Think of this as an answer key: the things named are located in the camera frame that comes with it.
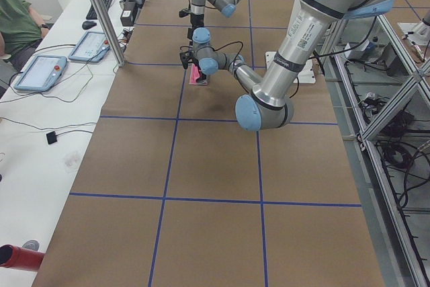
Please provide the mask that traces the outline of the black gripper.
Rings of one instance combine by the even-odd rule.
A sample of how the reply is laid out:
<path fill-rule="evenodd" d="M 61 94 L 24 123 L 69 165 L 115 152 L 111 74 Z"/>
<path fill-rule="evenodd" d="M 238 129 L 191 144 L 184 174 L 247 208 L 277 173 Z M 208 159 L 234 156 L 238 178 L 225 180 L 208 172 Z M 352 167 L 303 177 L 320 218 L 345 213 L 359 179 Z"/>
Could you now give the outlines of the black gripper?
<path fill-rule="evenodd" d="M 187 38 L 189 40 L 192 40 L 193 38 L 193 32 L 197 28 L 203 28 L 204 27 L 204 14 L 190 14 L 190 23 L 191 27 L 187 30 Z"/>
<path fill-rule="evenodd" d="M 209 78 L 202 72 L 197 71 L 195 73 L 195 84 L 196 85 L 207 85 L 209 82 Z"/>

